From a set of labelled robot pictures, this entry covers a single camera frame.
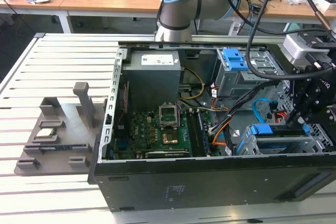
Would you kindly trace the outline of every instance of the metal table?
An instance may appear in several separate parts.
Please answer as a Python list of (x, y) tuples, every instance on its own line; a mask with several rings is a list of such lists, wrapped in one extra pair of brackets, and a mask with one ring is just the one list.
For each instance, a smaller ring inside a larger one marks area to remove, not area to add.
[[(202, 42), (247, 41), (248, 37), (195, 36)], [(0, 84), (0, 223), (335, 223), (336, 183), (303, 202), (213, 208), (117, 212), (112, 214), (87, 175), (21, 177), (14, 174), (44, 96), (79, 102), (72, 92), (87, 81), (94, 102), (107, 97), (118, 41), (147, 35), (46, 34), (34, 38)], [(282, 37), (255, 41), (281, 43)]]

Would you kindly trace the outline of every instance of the sticker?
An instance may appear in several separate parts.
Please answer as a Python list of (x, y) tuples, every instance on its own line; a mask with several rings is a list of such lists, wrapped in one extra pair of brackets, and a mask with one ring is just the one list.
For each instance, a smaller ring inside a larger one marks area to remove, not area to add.
[(232, 155), (232, 151), (229, 149), (229, 147), (225, 147), (225, 152), (227, 155), (231, 156)]
[(143, 55), (141, 65), (174, 65), (173, 55)]
[(212, 89), (211, 94), (212, 94), (212, 97), (217, 98), (217, 90)]
[(239, 132), (239, 130), (235, 130), (235, 131), (233, 131), (232, 136), (240, 136), (240, 132)]
[(167, 186), (164, 192), (165, 201), (174, 201), (176, 199), (181, 199), (182, 194), (184, 193), (185, 186)]

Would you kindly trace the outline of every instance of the motherboard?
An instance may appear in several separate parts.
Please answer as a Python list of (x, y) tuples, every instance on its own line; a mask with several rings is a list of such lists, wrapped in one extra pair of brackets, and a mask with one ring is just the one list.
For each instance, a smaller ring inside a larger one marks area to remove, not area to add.
[(207, 112), (132, 112), (129, 122), (128, 135), (119, 134), (110, 146), (111, 159), (197, 157), (209, 153), (207, 129), (212, 123)]

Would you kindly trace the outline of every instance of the wooden desk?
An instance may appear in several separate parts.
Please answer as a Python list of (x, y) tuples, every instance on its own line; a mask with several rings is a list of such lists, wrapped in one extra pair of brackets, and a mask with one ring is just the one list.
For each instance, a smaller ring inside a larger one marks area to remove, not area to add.
[[(7, 3), (11, 5), (13, 8), (24, 8), (24, 9), (53, 9), (53, 10), (60, 10), (60, 4), (63, 0), (49, 0), (45, 3), (40, 4), (30, 4), (25, 0), (6, 0)], [(0, 0), (0, 8), (9, 8), (8, 5), (3, 1)]]
[(160, 0), (64, 0), (60, 9), (154, 14), (159, 6)]
[[(72, 33), (70, 16), (101, 16), (104, 27), (108, 27), (106, 17), (142, 17), (155, 18), (159, 9), (160, 0), (50, 0), (48, 3), (32, 5), (24, 0), (7, 0), (19, 14), (42, 14), (59, 16), (63, 31)], [(241, 13), (248, 15), (247, 3), (242, 0)], [(8, 6), (0, 0), (0, 13), (13, 13)], [(326, 17), (333, 19), (336, 10), (326, 12)], [(236, 13), (228, 18), (233, 23), (230, 35), (236, 35), (237, 27), (243, 22)], [(275, 23), (303, 23), (319, 24), (310, 6), (306, 4), (289, 5), (284, 0), (272, 0), (267, 6), (262, 22)], [(198, 29), (202, 30), (202, 20)]]

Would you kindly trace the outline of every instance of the floor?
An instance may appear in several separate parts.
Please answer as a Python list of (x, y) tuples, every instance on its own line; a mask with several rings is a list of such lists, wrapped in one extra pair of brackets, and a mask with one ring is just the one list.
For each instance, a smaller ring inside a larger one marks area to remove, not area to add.
[[(24, 21), (35, 31), (44, 33), (62, 33), (58, 20), (51, 22), (51, 16), (43, 15), (21, 15)], [(6, 24), (0, 27), (0, 81), (7, 75), (13, 64), (24, 51), (34, 36), (22, 20), (14, 16), (14, 25)], [(102, 28), (100, 17), (71, 17), (73, 28), (76, 33), (105, 33), (105, 34), (152, 34), (155, 30), (155, 19), (138, 18), (130, 22), (130, 18), (109, 18), (109, 28)], [(267, 23), (267, 28), (274, 31), (282, 31), (285, 24)], [(227, 35), (230, 22), (220, 20), (205, 20), (201, 35)], [(242, 30), (240, 35), (248, 35), (248, 30)]]

